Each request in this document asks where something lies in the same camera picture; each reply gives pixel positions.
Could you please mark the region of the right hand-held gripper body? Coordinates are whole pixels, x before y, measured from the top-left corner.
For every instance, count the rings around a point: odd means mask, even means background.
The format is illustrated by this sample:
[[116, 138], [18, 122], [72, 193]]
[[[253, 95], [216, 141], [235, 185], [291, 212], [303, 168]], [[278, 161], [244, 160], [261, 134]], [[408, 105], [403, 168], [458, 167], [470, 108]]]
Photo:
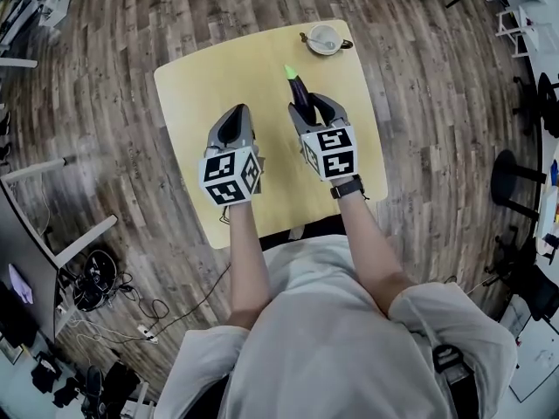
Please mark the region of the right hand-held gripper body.
[[300, 143], [306, 163], [322, 181], [356, 174], [356, 139], [350, 125], [306, 127]]

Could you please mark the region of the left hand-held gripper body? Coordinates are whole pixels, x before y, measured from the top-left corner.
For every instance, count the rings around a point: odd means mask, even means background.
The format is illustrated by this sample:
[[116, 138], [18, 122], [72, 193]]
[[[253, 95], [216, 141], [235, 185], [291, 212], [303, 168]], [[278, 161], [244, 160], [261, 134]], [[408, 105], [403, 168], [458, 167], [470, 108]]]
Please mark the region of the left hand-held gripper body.
[[202, 191], [218, 207], [246, 203], [261, 192], [264, 159], [255, 145], [231, 150], [207, 149], [198, 163]]

